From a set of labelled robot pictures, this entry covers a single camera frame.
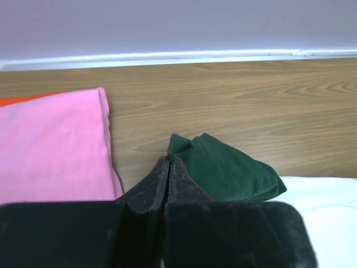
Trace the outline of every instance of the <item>white baseboard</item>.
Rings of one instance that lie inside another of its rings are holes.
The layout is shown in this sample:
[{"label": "white baseboard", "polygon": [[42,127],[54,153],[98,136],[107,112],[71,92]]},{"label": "white baseboard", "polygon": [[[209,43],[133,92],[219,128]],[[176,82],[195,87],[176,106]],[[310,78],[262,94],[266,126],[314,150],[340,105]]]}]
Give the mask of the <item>white baseboard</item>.
[{"label": "white baseboard", "polygon": [[217,63],[229,61],[298,60],[354,58],[357,49],[300,50],[214,50],[89,55],[60,58],[0,60],[0,71],[76,69],[112,66],[158,65],[180,63]]}]

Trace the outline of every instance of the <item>wall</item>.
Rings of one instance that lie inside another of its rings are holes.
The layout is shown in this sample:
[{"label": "wall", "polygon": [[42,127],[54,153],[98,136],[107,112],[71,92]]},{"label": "wall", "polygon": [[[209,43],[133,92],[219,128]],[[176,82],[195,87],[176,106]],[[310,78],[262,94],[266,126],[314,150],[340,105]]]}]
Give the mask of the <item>wall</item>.
[{"label": "wall", "polygon": [[[254,50],[353,54],[356,14],[355,0],[1,1],[0,61],[134,59],[143,55],[127,54],[206,50],[232,50],[228,56]],[[187,56],[153,54],[152,59],[182,57]]]}]

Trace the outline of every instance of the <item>white fabric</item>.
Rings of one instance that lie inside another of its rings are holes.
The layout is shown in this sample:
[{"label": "white fabric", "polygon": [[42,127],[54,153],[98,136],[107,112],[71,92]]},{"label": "white fabric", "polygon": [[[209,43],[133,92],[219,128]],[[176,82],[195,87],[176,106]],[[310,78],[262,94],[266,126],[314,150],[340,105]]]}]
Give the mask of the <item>white fabric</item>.
[{"label": "white fabric", "polygon": [[270,201],[303,216],[319,268],[357,267],[357,179],[282,177],[287,191]]}]

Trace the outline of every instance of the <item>pink cloth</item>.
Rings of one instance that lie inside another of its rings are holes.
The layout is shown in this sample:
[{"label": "pink cloth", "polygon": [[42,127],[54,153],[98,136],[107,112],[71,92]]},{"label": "pink cloth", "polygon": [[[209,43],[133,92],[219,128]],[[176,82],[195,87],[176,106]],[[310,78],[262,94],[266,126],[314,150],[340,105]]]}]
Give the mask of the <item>pink cloth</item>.
[{"label": "pink cloth", "polygon": [[108,115],[103,88],[0,107],[0,204],[121,196]]}]

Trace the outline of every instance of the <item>wooden surface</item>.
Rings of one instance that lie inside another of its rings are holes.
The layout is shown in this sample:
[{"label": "wooden surface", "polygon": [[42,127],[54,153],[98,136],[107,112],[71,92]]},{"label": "wooden surface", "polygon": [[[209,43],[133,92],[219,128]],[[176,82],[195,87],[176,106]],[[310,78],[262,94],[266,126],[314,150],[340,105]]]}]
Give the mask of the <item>wooden surface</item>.
[{"label": "wooden surface", "polygon": [[280,175],[357,177],[357,59],[0,73],[0,97],[95,87],[125,190],[174,132],[207,132]]}]

